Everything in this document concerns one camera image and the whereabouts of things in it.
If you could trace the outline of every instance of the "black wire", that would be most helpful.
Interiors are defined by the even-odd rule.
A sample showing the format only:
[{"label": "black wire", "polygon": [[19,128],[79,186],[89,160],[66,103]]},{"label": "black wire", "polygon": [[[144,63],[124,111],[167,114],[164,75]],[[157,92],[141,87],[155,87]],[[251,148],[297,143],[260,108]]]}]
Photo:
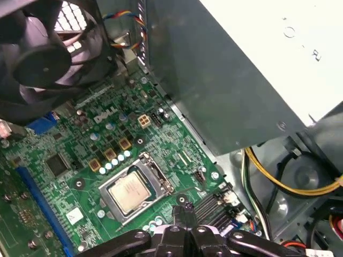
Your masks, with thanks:
[{"label": "black wire", "polygon": [[316,217],[313,222],[311,223],[311,225],[309,226],[308,230],[307,230],[307,236],[306,236],[306,248],[308,249],[312,249],[312,245],[313,245],[313,240],[315,237],[315,232],[316,232],[316,227],[319,223],[319,221],[321,221],[322,219],[325,218],[326,215],[323,216],[318,216]]},{"label": "black wire", "polygon": [[[256,158],[256,155],[255,155],[255,153],[253,152],[252,147],[250,147],[249,149],[251,150],[252,154],[253,154],[253,155],[255,156],[255,158]],[[307,157],[313,159],[315,162],[318,163],[318,165],[320,165],[320,166],[323,167],[323,169],[324,169],[325,166],[322,164],[322,161],[321,161],[320,159],[318,159],[318,157],[317,157],[316,155],[314,155],[313,153],[310,153],[310,152],[301,152],[301,154],[302,154],[303,156],[307,156]],[[323,196],[323,195],[327,195],[327,194],[330,194],[330,193],[331,193],[331,192],[330,192],[330,193],[321,194],[321,195],[302,195],[302,194],[293,193],[293,192],[291,192],[291,191],[289,191],[289,190],[287,190],[287,189],[285,189],[285,188],[279,186],[278,184],[276,184],[274,181],[272,181],[272,180],[270,180],[270,179],[269,179],[269,181],[272,182],[272,183],[274,184],[274,186],[276,186],[280,191],[284,192],[285,194],[288,194],[288,195],[290,195],[290,196],[292,196],[292,197],[300,198],[300,199],[318,198],[318,197],[321,197],[321,196]]]},{"label": "black wire", "polygon": [[262,204],[260,203],[260,201],[256,197],[256,195],[253,192],[252,187],[251,187],[250,171],[249,171],[249,157],[247,155],[245,155],[244,158],[245,158],[245,160],[244,160],[244,162],[245,162],[245,167],[244,167],[245,173],[244,173],[244,175],[245,175],[245,181],[247,182],[247,184],[246,184],[247,190],[249,191],[251,198],[256,203],[257,208],[260,210],[260,212],[262,214],[262,218],[264,219],[266,226],[267,226],[267,232],[266,233],[268,233],[270,239],[272,240],[273,237],[272,237],[272,230],[271,230],[269,218],[267,216],[267,213],[264,211]]},{"label": "black wire", "polygon": [[[285,158],[282,159],[282,161],[280,163],[278,163],[277,165],[277,174],[275,176],[275,178],[278,180],[278,181],[281,181],[282,180],[282,175],[284,174],[284,170],[285,170],[285,167],[287,165],[287,163],[293,159],[295,157],[295,154],[288,154]],[[267,204],[267,207],[266,207],[266,213],[269,214],[273,205],[274,205],[274,202],[275,202],[275,199],[277,197],[277,194],[279,192],[279,188],[278,187],[274,187],[273,189],[273,192],[272,192],[272,195],[269,199],[269,202]]]}]

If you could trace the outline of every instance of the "pcie slot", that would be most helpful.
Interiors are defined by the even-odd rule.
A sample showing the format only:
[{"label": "pcie slot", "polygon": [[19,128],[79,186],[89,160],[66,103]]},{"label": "pcie slot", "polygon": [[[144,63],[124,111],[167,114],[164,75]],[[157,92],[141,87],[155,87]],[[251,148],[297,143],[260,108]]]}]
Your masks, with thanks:
[{"label": "pcie slot", "polygon": [[42,210],[44,216],[50,223],[52,229],[55,231],[57,237],[59,238],[61,244],[63,245],[63,251],[67,257],[74,256],[73,244],[69,239],[68,235],[65,233],[61,224],[59,223],[57,217],[55,216],[53,210],[50,208],[48,202],[45,200],[45,197],[37,187],[37,184],[29,174],[29,171],[25,167],[18,167],[16,171],[21,176],[23,182],[31,192],[31,195],[37,202],[38,206]]}]

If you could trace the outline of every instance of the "label sticker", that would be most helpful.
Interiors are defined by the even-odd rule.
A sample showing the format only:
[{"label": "label sticker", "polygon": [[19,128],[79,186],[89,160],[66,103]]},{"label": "label sticker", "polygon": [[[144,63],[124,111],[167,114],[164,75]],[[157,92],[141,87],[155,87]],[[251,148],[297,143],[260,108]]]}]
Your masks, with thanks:
[{"label": "label sticker", "polygon": [[74,225],[78,221],[82,220],[84,216],[82,215],[80,209],[76,207],[74,210],[67,213],[66,217],[68,218],[70,224]]}]

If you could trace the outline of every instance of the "red cable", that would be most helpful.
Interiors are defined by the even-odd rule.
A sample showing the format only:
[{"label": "red cable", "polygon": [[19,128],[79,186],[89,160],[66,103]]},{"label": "red cable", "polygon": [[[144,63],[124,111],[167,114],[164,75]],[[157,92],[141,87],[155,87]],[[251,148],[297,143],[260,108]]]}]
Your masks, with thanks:
[{"label": "red cable", "polygon": [[340,237],[340,239],[343,240],[343,232],[341,231],[340,226],[339,226],[340,220],[341,220],[340,217],[336,217],[336,218],[334,218],[334,220],[332,221],[332,223],[333,223],[333,228],[334,228],[335,232],[336,232],[337,235]]},{"label": "red cable", "polygon": [[288,247],[288,246],[298,246],[301,248],[306,248],[306,245],[301,243],[301,242],[288,242],[288,243],[284,244],[284,247]]}]

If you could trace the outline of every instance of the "cpu fan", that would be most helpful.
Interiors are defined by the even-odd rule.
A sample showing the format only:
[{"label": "cpu fan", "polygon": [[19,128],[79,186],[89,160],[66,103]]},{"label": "cpu fan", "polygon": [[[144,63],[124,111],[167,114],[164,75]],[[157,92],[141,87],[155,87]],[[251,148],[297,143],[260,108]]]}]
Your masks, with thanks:
[{"label": "cpu fan", "polygon": [[116,69],[113,51],[96,0],[1,0],[0,118],[42,117]]}]

